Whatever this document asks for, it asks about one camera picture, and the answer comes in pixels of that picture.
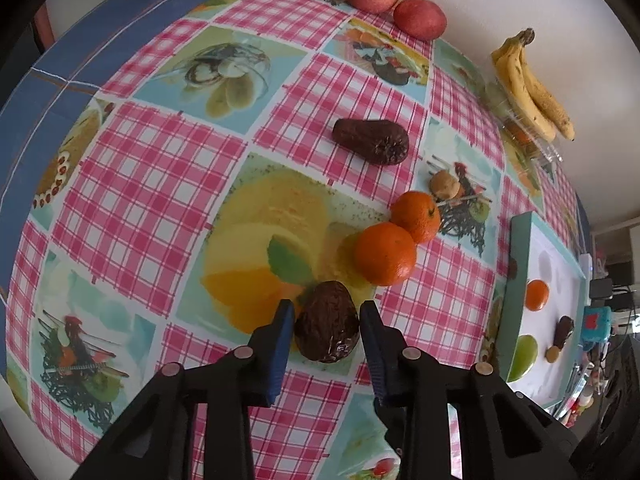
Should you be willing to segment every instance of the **blue tile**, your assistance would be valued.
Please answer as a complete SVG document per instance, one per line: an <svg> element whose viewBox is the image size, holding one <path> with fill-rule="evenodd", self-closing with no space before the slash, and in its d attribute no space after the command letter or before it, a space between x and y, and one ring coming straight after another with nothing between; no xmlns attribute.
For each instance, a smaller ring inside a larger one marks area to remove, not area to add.
<svg viewBox="0 0 640 480"><path fill-rule="evenodd" d="M61 89L62 82L29 70L0 112L0 194L26 139Z"/></svg>
<svg viewBox="0 0 640 480"><path fill-rule="evenodd" d="M75 80L101 86L143 45L206 0L167 0L123 30L76 76Z"/></svg>
<svg viewBox="0 0 640 480"><path fill-rule="evenodd" d="M17 165L0 210L0 286L4 290L8 290L20 233L42 173L91 97L75 87L65 89L37 127Z"/></svg>
<svg viewBox="0 0 640 480"><path fill-rule="evenodd" d="M104 1L47 50L36 68L70 79L118 31L162 1Z"/></svg>

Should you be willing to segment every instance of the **tangerine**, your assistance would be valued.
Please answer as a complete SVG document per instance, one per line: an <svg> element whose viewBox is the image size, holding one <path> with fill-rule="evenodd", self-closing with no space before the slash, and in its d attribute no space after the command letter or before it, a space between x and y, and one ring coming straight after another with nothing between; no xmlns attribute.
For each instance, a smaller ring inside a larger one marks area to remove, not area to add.
<svg viewBox="0 0 640 480"><path fill-rule="evenodd" d="M356 240L353 261L373 285L403 282L412 273L417 257L411 235L391 222L367 227Z"/></svg>
<svg viewBox="0 0 640 480"><path fill-rule="evenodd" d="M546 305L549 299L549 286L542 280L531 280L527 283L524 305L534 312Z"/></svg>
<svg viewBox="0 0 640 480"><path fill-rule="evenodd" d="M440 210L433 197L421 191L407 191L391 206L391 221L421 244L436 237Z"/></svg>

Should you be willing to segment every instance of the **tablecloth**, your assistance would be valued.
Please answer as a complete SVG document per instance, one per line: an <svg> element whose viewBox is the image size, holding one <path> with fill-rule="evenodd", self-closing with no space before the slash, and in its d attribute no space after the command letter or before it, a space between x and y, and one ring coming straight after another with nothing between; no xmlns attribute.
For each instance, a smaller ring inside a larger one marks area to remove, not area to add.
<svg viewBox="0 0 640 480"><path fill-rule="evenodd" d="M161 364L215 361L247 342L257 306L300 291L268 261L270 244L354 300L374 298L441 362L486 359L510 219L537 211L573 251L584 236L561 166L522 156L479 103L482 86L445 41L342 0L98 6L0 114L0 292L20 405L80 462ZM401 124L409 157L381 168L338 147L342 117ZM404 283L358 281L340 256L349 240L442 169L490 207L451 208ZM334 365L293 352L274 407L251 412L256 478L392 478L398 457L372 398L361 346ZM195 477L204 424L199 413Z"/></svg>

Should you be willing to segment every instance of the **bunch of bananas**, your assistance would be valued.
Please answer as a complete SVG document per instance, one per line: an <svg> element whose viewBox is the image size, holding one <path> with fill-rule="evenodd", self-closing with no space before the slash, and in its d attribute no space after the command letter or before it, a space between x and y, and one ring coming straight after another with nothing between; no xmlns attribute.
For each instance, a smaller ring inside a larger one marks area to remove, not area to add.
<svg viewBox="0 0 640 480"><path fill-rule="evenodd" d="M517 36L507 38L500 48L491 53L495 71L515 99L514 104L522 112L524 121L543 139L552 142L558 128L565 139L574 140L574 125L566 110L527 64L524 47L533 41L534 36L533 29L528 28Z"/></svg>

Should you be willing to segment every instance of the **metal bolt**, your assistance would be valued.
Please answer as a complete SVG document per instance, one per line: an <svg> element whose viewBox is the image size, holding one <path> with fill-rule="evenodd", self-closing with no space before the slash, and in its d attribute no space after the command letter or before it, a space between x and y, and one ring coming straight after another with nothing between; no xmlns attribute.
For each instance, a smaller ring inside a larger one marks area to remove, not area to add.
<svg viewBox="0 0 640 480"><path fill-rule="evenodd" d="M489 363L482 361L476 363L476 372L478 372L480 375L491 375L492 373L494 373L494 367L492 367Z"/></svg>
<svg viewBox="0 0 640 480"><path fill-rule="evenodd" d="M180 372L180 368L182 367L179 363L167 363L162 367L161 372L165 377L173 377Z"/></svg>
<svg viewBox="0 0 640 480"><path fill-rule="evenodd" d="M239 346L234 350L234 355L238 359L248 359L254 354L254 349L250 346Z"/></svg>
<svg viewBox="0 0 640 480"><path fill-rule="evenodd" d="M420 349L416 348L415 346L408 346L407 348L402 350L402 355L406 359L411 359L411 361L415 361L416 359L420 359L422 352L420 352Z"/></svg>

